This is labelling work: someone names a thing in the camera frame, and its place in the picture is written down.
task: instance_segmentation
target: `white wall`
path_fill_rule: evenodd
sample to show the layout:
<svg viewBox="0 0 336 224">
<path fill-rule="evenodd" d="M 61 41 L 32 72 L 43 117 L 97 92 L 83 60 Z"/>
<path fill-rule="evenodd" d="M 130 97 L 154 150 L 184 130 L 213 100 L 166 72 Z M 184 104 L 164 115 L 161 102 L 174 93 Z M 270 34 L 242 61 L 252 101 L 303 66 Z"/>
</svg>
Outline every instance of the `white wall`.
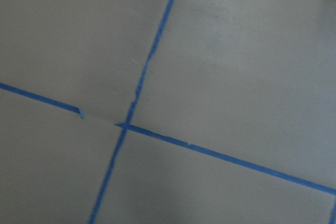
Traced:
<svg viewBox="0 0 336 224">
<path fill-rule="evenodd" d="M 86 223 L 167 0 L 1 0 L 0 223 Z M 133 124 L 329 187 L 336 0 L 176 0 Z M 129 132 L 97 223 L 328 223 L 334 197 Z"/>
</svg>

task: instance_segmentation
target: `tape strip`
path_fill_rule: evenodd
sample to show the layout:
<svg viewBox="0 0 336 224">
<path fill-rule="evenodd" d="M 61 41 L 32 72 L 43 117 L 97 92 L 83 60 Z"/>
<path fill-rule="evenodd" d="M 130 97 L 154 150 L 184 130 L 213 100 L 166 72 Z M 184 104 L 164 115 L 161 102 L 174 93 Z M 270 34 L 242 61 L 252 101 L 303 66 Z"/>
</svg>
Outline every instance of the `tape strip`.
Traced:
<svg viewBox="0 0 336 224">
<path fill-rule="evenodd" d="M 43 97 L 41 95 L 34 94 L 34 93 L 31 93 L 31 92 L 28 92 L 28 91 L 25 91 L 25 90 L 22 90 L 22 89 L 14 88 L 12 86 L 6 85 L 6 84 L 1 83 L 1 82 L 0 82 L 0 88 L 4 89 L 4 90 L 7 90 L 9 92 L 13 92 L 13 93 L 16 93 L 16 94 L 23 95 L 24 97 L 28 97 L 28 98 L 31 98 L 31 99 L 34 99 L 34 100 L 37 100 L 37 101 L 40 101 L 40 102 L 48 103 L 50 105 L 53 105 L 53 106 L 71 111 L 71 112 L 75 112 L 75 113 L 79 114 L 82 119 L 84 118 L 84 114 L 83 114 L 82 110 L 78 107 L 75 107 L 75 106 L 72 106 L 72 105 L 69 105 L 69 104 L 66 104 L 66 103 L 63 103 L 63 102 L 55 101 L 53 99 Z"/>
<path fill-rule="evenodd" d="M 331 218 L 330 218 L 329 224 L 334 224 L 335 220 L 336 220 L 336 200 L 335 200 L 332 212 L 331 212 Z"/>
<path fill-rule="evenodd" d="M 139 100 L 139 97 L 140 97 L 140 93 L 141 93 L 141 90 L 142 90 L 142 87 L 143 87 L 143 84 L 144 84 L 144 81 L 145 81 L 145 77 L 146 77 L 146 73 L 147 73 L 147 70 L 148 70 L 148 67 L 149 67 L 149 63 L 150 63 L 151 59 L 153 58 L 153 56 L 154 56 L 154 54 L 156 52 L 157 46 L 158 46 L 158 44 L 160 42 L 160 38 L 161 38 L 161 35 L 162 35 L 162 32 L 163 32 L 163 29 L 165 27 L 165 24 L 167 22 L 167 19 L 169 17 L 169 13 L 171 11 L 173 3 L 174 3 L 174 0 L 168 0 L 167 6 L 166 6 L 166 8 L 164 10 L 162 19 L 160 21 L 159 27 L 158 27 L 158 29 L 156 31 L 156 35 L 155 35 L 155 38 L 154 38 L 151 50 L 150 50 L 150 52 L 149 52 L 149 54 L 147 56 L 146 63 L 145 63 L 144 68 L 142 70 L 142 73 L 141 73 L 141 76 L 140 76 L 140 80 L 139 80 L 138 85 L 136 87 L 136 90 L 135 90 L 135 99 L 131 103 L 130 108 L 128 110 L 126 121 L 125 121 L 125 125 L 129 125 L 131 123 L 132 118 L 133 118 L 133 114 L 134 114 L 135 108 L 137 107 L 138 100 Z M 109 180 L 111 178 L 111 175 L 112 175 L 112 172 L 113 172 L 113 169 L 114 169 L 114 165 L 116 163 L 117 155 L 118 155 L 118 153 L 120 151 L 120 148 L 121 148 L 121 146 L 122 146 L 122 144 L 124 142 L 124 139 L 126 137 L 127 130 L 128 130 L 127 127 L 123 127 L 122 131 L 121 131 L 121 133 L 119 135 L 116 148 L 114 149 L 114 152 L 112 154 L 109 166 L 107 168 L 107 171 L 105 173 L 102 185 L 101 185 L 100 190 L 98 192 L 98 196 L 97 196 L 95 205 L 93 207 L 92 213 L 90 215 L 88 224 L 94 224 L 94 222 L 96 220 L 99 208 L 101 206 L 101 202 L 103 200 L 104 194 L 106 192 L 107 185 L 109 183 Z"/>
<path fill-rule="evenodd" d="M 323 185 L 320 185 L 320 184 L 317 184 L 317 183 L 314 183 L 314 182 L 311 182 L 311 181 L 308 181 L 302 178 L 294 177 L 289 174 L 279 172 L 277 170 L 273 170 L 273 169 L 266 168 L 264 166 L 260 166 L 260 165 L 257 165 L 257 164 L 254 164 L 248 161 L 244 161 L 242 159 L 238 159 L 238 158 L 231 157 L 231 156 L 228 156 L 222 153 L 218 153 L 218 152 L 206 149 L 198 145 L 183 142 L 181 140 L 178 140 L 178 139 L 175 139 L 169 136 L 163 136 L 163 135 L 157 134 L 155 132 L 152 132 L 152 131 L 149 131 L 149 130 L 146 130 L 146 129 L 143 129 L 143 128 L 140 128 L 134 125 L 125 125 L 124 123 L 118 123 L 116 124 L 116 126 L 122 127 L 123 129 L 127 127 L 128 130 L 130 131 L 134 131 L 134 132 L 138 132 L 140 134 L 146 135 L 146 136 L 154 137 L 154 138 L 163 140 L 165 142 L 187 148 L 189 150 L 203 153 L 208 156 L 216 157 L 224 161 L 228 161 L 230 163 L 237 164 L 237 165 L 240 165 L 240 166 L 252 169 L 252 170 L 257 170 L 258 172 L 265 173 L 271 176 L 275 176 L 275 177 L 278 177 L 278 178 L 281 178 L 281 179 L 284 179 L 284 180 L 287 180 L 287 181 L 290 181 L 290 182 L 293 182 L 299 185 L 307 186 L 307 187 L 310 187 L 318 191 L 322 191 L 327 194 L 336 195 L 336 189 L 323 186 Z"/>
</svg>

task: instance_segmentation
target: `painted surface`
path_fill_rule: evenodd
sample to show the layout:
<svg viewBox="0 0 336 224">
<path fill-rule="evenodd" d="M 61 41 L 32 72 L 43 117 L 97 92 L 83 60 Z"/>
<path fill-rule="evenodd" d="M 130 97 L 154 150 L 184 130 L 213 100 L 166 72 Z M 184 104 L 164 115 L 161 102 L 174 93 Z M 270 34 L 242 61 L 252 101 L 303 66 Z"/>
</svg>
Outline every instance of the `painted surface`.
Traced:
<svg viewBox="0 0 336 224">
<path fill-rule="evenodd" d="M 86 223 L 167 0 L 1 0 L 0 222 Z M 335 0 L 176 0 L 132 124 L 335 188 Z M 334 197 L 129 132 L 96 223 L 329 223 Z"/>
</svg>

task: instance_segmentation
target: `gray surface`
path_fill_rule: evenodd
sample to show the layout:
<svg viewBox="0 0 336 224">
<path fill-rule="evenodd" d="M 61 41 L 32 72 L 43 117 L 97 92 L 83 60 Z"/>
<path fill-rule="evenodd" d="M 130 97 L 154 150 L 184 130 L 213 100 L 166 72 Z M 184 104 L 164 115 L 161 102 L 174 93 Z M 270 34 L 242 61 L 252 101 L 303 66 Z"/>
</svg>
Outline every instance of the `gray surface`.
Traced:
<svg viewBox="0 0 336 224">
<path fill-rule="evenodd" d="M 167 0 L 0 0 L 0 223 L 86 223 Z M 133 124 L 336 187 L 335 0 L 176 0 Z M 328 223 L 333 197 L 129 133 L 97 223 Z"/>
</svg>

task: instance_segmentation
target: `blue painter's tape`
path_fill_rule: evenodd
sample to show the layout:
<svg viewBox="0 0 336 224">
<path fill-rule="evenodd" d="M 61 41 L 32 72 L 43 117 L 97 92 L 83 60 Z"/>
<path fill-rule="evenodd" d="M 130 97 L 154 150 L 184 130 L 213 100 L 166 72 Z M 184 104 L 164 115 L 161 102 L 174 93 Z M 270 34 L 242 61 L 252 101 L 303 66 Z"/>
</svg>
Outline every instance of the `blue painter's tape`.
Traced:
<svg viewBox="0 0 336 224">
<path fill-rule="evenodd" d="M 261 173 L 265 173 L 265 174 L 275 176 L 275 177 L 278 177 L 278 178 L 281 178 L 281 179 L 284 179 L 284 180 L 287 180 L 287 181 L 291 181 L 291 182 L 299 184 L 299 185 L 307 186 L 307 187 L 310 187 L 312 189 L 322 191 L 324 193 L 336 195 L 336 189 L 333 189 L 333 188 L 330 188 L 330 187 L 327 187 L 327 186 L 323 186 L 323 185 L 320 185 L 320 184 L 317 184 L 317 183 L 314 183 L 314 182 L 311 182 L 311 181 L 308 181 L 308 180 L 305 180 L 305 179 L 302 179 L 302 178 L 294 177 L 294 176 L 291 176 L 289 174 L 282 173 L 282 172 L 279 172 L 277 170 L 266 168 L 264 166 L 260 166 L 260 165 L 257 165 L 257 164 L 253 164 L 251 162 L 244 161 L 244 160 L 241 160 L 241 159 L 238 159 L 238 158 L 235 158 L 235 157 L 231 157 L 231 156 L 228 156 L 228 155 L 225 155 L 225 154 L 222 154 L 222 153 L 218 153 L 218 152 L 203 148 L 203 147 L 198 146 L 198 145 L 183 142 L 181 140 L 178 140 L 178 139 L 175 139 L 175 138 L 172 138 L 172 137 L 169 137 L 169 136 L 163 136 L 163 135 L 157 134 L 155 132 L 152 132 L 152 131 L 149 131 L 149 130 L 146 130 L 146 129 L 143 129 L 143 128 L 140 128 L 140 127 L 137 127 L 137 126 L 134 126 L 134 125 L 125 125 L 124 123 L 119 123 L 119 124 L 116 124 L 116 126 L 122 127 L 123 129 L 125 127 L 127 127 L 128 130 L 130 130 L 130 131 L 134 131 L 134 132 L 138 132 L 140 134 L 146 135 L 146 136 L 154 137 L 154 138 L 163 140 L 163 141 L 171 143 L 171 144 L 175 144 L 175 145 L 178 145 L 178 146 L 181 146 L 181 147 L 184 147 L 184 148 L 196 151 L 196 152 L 203 153 L 205 155 L 216 157 L 216 158 L 219 158 L 219 159 L 222 159 L 222 160 L 228 161 L 230 163 L 234 163 L 234 164 L 237 164 L 237 165 L 240 165 L 240 166 L 252 169 L 252 170 L 257 170 L 258 172 L 261 172 Z"/>
<path fill-rule="evenodd" d="M 334 207 L 332 208 L 331 218 L 329 220 L 329 224 L 334 224 L 336 220 L 336 200 L 334 203 Z"/>
<path fill-rule="evenodd" d="M 170 11 L 172 9 L 173 3 L 174 3 L 174 0 L 168 0 L 167 6 L 166 6 L 166 8 L 164 10 L 164 13 L 162 15 L 162 19 L 161 19 L 159 27 L 158 27 L 158 29 L 156 31 L 156 35 L 155 35 L 155 38 L 154 38 L 151 50 L 150 50 L 150 52 L 149 52 L 149 54 L 147 56 L 146 63 L 144 65 L 144 67 L 143 67 L 143 70 L 142 70 L 142 73 L 141 73 L 138 85 L 137 85 L 136 90 L 135 90 L 135 99 L 131 103 L 130 108 L 128 110 L 127 117 L 126 117 L 126 120 L 125 120 L 125 125 L 129 125 L 131 123 L 132 118 L 133 118 L 133 114 L 134 114 L 135 108 L 137 107 L 138 100 L 139 100 L 139 97 L 140 97 L 140 93 L 141 93 L 141 90 L 142 90 L 142 87 L 143 87 L 143 84 L 144 84 L 144 81 L 145 81 L 145 77 L 146 77 L 146 74 L 147 74 L 149 63 L 150 63 L 151 59 L 153 58 L 153 56 L 154 56 L 154 54 L 156 52 L 157 46 L 158 46 L 158 44 L 160 42 L 160 38 L 161 38 L 161 35 L 162 35 L 162 32 L 163 32 L 163 29 L 165 27 L 165 24 L 167 22 L 167 19 L 169 17 L 169 13 L 170 13 Z M 128 130 L 128 127 L 123 127 L 122 131 L 121 131 L 121 133 L 119 135 L 116 148 L 114 149 L 114 152 L 112 154 L 109 166 L 107 168 L 107 171 L 105 173 L 102 185 L 101 185 L 100 190 L 98 192 L 98 196 L 97 196 L 95 205 L 93 207 L 93 210 L 91 212 L 88 224 L 94 224 L 94 222 L 96 220 L 99 208 L 101 206 L 101 202 L 103 200 L 105 191 L 107 189 L 108 182 L 109 182 L 109 180 L 111 178 L 111 175 L 112 175 L 112 172 L 113 172 L 113 169 L 114 169 L 114 165 L 116 163 L 117 155 L 118 155 L 118 153 L 120 151 L 120 148 L 121 148 L 121 146 L 122 146 L 122 144 L 124 142 L 124 139 L 126 137 L 127 130 Z"/>
<path fill-rule="evenodd" d="M 22 90 L 22 89 L 14 88 L 12 86 L 6 85 L 6 84 L 1 83 L 1 82 L 0 82 L 0 88 L 4 89 L 4 90 L 7 90 L 7 91 L 10 91 L 10 92 L 13 92 L 13 93 L 16 93 L 16 94 L 23 95 L 24 97 L 28 97 L 28 98 L 31 98 L 31 99 L 34 99 L 34 100 L 37 100 L 37 101 L 40 101 L 40 102 L 48 103 L 50 105 L 53 105 L 53 106 L 71 111 L 71 112 L 75 112 L 75 113 L 79 114 L 81 118 L 84 118 L 84 114 L 83 114 L 82 110 L 78 107 L 75 107 L 75 106 L 72 106 L 72 105 L 69 105 L 69 104 L 66 104 L 66 103 L 63 103 L 63 102 L 55 101 L 53 99 L 43 97 L 41 95 L 34 94 L 34 93 L 31 93 L 31 92 L 28 92 L 28 91 L 25 91 L 25 90 Z"/>
</svg>

